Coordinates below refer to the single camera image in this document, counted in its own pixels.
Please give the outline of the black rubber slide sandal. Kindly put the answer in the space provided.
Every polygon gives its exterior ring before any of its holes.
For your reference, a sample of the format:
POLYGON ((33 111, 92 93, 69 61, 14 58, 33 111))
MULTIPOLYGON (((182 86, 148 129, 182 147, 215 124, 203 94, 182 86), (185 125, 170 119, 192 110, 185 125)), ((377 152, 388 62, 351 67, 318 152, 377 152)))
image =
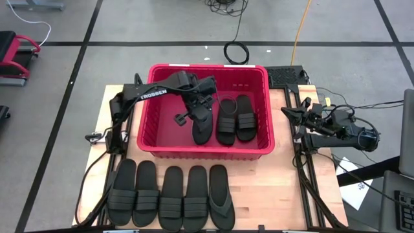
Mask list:
POLYGON ((257 118, 252 107, 250 98, 241 94, 236 98, 237 101, 237 138, 242 142, 249 142, 257 134, 257 118))
POLYGON ((170 166, 165 174, 159 198, 158 221, 166 232, 179 232, 183 223, 183 172, 170 166))
POLYGON ((184 197, 183 227, 186 233, 197 233, 208 219, 208 183, 203 166, 189 170, 186 195, 184 197))
POLYGON ((216 139, 225 146, 232 146, 235 142, 235 103, 230 99, 220 102, 216 121, 216 139))
POLYGON ((135 202, 136 162, 120 161, 107 199, 107 218, 116 226, 127 225, 135 202))
POLYGON ((142 161, 136 171, 135 204, 132 220, 136 227, 145 227, 153 222, 158 212, 160 191, 157 170, 152 161, 142 161))

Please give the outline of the black floor bar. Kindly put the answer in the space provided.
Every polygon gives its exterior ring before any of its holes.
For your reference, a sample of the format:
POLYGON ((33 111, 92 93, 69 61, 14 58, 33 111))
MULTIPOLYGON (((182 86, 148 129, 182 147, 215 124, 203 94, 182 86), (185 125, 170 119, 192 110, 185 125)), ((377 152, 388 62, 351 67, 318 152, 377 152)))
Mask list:
POLYGON ((348 170, 344 168, 344 173, 337 175, 336 177, 339 186, 347 186, 350 184, 360 183, 362 181, 383 177, 386 171, 400 173, 399 164, 400 157, 397 156, 355 170, 348 170))

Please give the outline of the black perforated metal box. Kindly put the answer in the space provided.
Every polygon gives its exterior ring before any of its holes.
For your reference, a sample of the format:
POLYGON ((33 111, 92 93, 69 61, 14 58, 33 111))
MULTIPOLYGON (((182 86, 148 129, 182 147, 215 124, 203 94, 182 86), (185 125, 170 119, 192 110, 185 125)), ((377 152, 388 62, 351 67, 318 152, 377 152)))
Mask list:
POLYGON ((309 77, 301 65, 265 67, 271 89, 290 84, 307 85, 309 77))

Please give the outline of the grey monitor back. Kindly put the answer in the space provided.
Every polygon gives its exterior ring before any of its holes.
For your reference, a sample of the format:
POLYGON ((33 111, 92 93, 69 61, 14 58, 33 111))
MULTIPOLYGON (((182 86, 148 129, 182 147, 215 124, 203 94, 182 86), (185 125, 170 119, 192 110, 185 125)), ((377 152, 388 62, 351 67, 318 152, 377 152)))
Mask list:
POLYGON ((399 170, 414 178, 414 89, 404 91, 399 170))

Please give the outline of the black table edge rail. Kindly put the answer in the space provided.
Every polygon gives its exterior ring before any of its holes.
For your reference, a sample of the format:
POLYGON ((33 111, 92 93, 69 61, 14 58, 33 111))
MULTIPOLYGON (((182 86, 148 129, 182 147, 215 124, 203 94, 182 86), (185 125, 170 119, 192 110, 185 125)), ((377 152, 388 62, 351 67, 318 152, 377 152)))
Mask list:
MULTIPOLYGON (((113 230, 112 226, 100 226, 100 227, 76 227, 76 228, 61 228, 61 229, 54 229, 54 230, 40 230, 40 231, 32 231, 32 232, 24 232, 24 233, 102 233, 104 230, 113 230)), ((165 230, 151 230, 151 229, 139 229, 140 233, 170 233, 165 230)), ((305 231, 313 231, 319 233, 382 233, 382 232, 370 232, 370 231, 361 231, 361 230, 352 230, 347 228, 321 228, 321 227, 313 227, 310 230, 305 231)), ((197 233, 259 233, 257 230, 200 230, 197 233)), ((267 230, 265 229, 265 233, 282 233, 282 230, 267 230)))

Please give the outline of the white paper sheet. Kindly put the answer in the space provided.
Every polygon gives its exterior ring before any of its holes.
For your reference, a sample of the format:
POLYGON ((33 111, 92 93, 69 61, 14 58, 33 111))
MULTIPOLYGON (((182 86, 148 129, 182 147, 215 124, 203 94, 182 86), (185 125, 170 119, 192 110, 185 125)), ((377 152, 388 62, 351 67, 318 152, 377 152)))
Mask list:
MULTIPOLYGON (((345 173, 345 168, 347 171, 353 171, 358 169, 358 166, 351 162, 348 158, 343 157, 339 162, 340 166, 336 167, 336 175, 341 175, 345 173)), ((342 199, 355 210, 359 210, 363 200, 365 199, 369 187, 364 183, 355 183, 347 186, 340 187, 340 193, 342 199)))

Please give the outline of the grey metal table foot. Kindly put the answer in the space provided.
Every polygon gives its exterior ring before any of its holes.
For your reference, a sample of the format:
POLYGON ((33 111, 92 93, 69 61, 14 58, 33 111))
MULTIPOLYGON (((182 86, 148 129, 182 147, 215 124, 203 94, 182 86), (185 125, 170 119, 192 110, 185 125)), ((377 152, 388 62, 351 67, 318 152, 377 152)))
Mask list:
POLYGON ((62 2, 49 0, 5 0, 10 8, 42 9, 42 10, 60 10, 64 11, 65 5, 62 2))

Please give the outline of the red plastic bin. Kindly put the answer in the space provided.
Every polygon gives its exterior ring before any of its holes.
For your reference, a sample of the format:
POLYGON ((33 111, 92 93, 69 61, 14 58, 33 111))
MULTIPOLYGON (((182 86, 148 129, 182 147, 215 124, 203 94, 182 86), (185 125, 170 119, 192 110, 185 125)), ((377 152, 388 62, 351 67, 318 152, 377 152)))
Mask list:
POLYGON ((275 146, 267 70, 259 65, 173 65, 157 64, 149 71, 148 81, 165 80, 175 72, 194 73, 198 78, 213 76, 219 96, 233 100, 247 95, 256 116, 257 134, 250 142, 220 144, 215 136, 197 145, 191 135, 192 121, 179 126, 175 115, 186 110, 182 98, 165 94, 143 103, 136 143, 142 151, 167 159, 257 160, 275 146))

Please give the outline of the red and black cart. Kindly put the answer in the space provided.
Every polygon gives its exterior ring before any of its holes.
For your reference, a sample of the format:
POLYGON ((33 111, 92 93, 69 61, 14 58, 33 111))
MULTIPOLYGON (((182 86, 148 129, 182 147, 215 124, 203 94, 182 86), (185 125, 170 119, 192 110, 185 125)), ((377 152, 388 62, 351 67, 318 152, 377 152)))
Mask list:
POLYGON ((0 31, 0 86, 24 87, 30 78, 30 63, 41 47, 30 37, 0 31))

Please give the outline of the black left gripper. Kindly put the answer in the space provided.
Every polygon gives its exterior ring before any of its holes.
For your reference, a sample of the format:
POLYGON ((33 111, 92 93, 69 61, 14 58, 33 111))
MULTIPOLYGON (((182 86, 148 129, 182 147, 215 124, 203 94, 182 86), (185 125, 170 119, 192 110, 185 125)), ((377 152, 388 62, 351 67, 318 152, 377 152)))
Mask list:
POLYGON ((202 121, 202 128, 213 127, 212 105, 214 99, 212 95, 195 94, 186 101, 186 109, 188 116, 194 120, 196 124, 202 121))

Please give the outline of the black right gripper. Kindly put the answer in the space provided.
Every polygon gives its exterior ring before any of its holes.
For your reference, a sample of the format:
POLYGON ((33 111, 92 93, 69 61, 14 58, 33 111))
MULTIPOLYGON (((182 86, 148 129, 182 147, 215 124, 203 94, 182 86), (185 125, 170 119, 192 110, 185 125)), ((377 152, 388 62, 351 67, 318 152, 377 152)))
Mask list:
POLYGON ((310 110, 306 107, 282 107, 281 111, 294 126, 302 125, 310 129, 321 129, 325 123, 322 118, 322 106, 312 106, 310 110))

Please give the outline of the black clamp on silver plate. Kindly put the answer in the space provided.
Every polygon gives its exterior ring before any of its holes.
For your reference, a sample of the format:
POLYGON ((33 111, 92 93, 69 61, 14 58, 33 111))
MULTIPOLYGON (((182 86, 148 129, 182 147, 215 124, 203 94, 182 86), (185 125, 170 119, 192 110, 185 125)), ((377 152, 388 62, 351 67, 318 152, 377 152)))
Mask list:
POLYGON ((97 144, 101 142, 105 142, 106 133, 104 132, 93 132, 84 136, 85 140, 88 141, 90 144, 97 144))

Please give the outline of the grey desk top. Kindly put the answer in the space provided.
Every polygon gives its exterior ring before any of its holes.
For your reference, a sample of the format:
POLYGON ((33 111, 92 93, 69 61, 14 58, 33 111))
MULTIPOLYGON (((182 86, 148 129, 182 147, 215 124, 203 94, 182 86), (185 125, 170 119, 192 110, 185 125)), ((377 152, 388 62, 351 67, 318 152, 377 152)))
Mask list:
MULTIPOLYGON (((394 191, 399 190, 414 194, 414 180, 392 171, 386 171, 382 192, 394 198, 394 191)), ((387 233, 404 233, 397 229, 395 212, 396 203, 386 197, 382 197, 379 231, 387 233)))

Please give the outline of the black keyboard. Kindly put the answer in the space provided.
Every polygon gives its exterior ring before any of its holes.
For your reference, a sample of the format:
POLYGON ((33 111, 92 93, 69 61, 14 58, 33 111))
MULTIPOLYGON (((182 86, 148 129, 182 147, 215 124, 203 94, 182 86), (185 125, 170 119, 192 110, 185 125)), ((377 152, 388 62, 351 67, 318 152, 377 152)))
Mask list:
POLYGON ((414 233, 414 194, 394 191, 398 201, 395 207, 396 228, 405 233, 414 233))

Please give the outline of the black aluminium support frame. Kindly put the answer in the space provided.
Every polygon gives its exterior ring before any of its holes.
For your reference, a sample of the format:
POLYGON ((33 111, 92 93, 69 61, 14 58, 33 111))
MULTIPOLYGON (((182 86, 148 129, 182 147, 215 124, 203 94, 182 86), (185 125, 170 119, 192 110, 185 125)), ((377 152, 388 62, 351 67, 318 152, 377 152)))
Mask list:
POLYGON ((104 213, 104 207, 106 205, 107 196, 112 185, 112 181, 115 176, 114 167, 127 155, 127 149, 129 146, 129 134, 131 132, 134 107, 137 102, 140 101, 138 88, 142 85, 142 80, 139 75, 135 75, 134 84, 125 84, 121 92, 117 93, 109 101, 109 110, 111 112, 111 126, 104 129, 105 136, 105 148, 103 153, 99 156, 90 154, 89 157, 94 160, 89 163, 85 174, 83 175, 78 199, 76 202, 74 223, 75 227, 89 227, 93 223, 100 222, 100 215, 104 213), (101 179, 103 182, 103 192, 100 199, 96 203, 91 212, 84 218, 80 218, 80 211, 82 208, 82 199, 84 188, 90 188, 88 179, 92 177, 90 171, 96 168, 103 168, 103 158, 108 157, 107 167, 104 172, 105 177, 101 179))
POLYGON ((309 195, 314 202, 314 208, 316 211, 319 227, 326 227, 327 225, 325 224, 325 221, 327 221, 332 228, 347 228, 329 210, 328 206, 320 197, 312 156, 309 153, 302 152, 300 139, 294 139, 296 127, 293 123, 290 123, 289 126, 292 133, 292 142, 294 148, 292 164, 297 169, 298 178, 300 181, 301 199, 303 201, 303 209, 305 213, 307 228, 310 229, 314 226, 312 223, 309 195))

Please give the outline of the black rubber flip-flop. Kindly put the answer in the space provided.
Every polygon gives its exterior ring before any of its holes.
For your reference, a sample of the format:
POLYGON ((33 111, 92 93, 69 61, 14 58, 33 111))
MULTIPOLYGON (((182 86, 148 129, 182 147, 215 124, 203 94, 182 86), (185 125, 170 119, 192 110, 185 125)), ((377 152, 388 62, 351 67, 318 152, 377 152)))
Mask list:
POLYGON ((191 128, 191 135, 196 145, 203 145, 207 143, 210 137, 212 136, 212 132, 213 132, 213 127, 202 128, 202 122, 200 124, 196 124, 193 121, 192 128, 191 128))
POLYGON ((209 179, 210 217, 221 232, 231 232, 235 225, 235 209, 226 168, 219 164, 213 165, 209 179))

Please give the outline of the black caster base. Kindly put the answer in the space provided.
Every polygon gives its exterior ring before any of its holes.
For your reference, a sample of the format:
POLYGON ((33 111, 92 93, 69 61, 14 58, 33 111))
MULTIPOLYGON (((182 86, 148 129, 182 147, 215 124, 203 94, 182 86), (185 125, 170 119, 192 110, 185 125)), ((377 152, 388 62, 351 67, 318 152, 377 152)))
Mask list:
POLYGON ((0 105, 0 127, 11 117, 9 109, 8 106, 0 105))

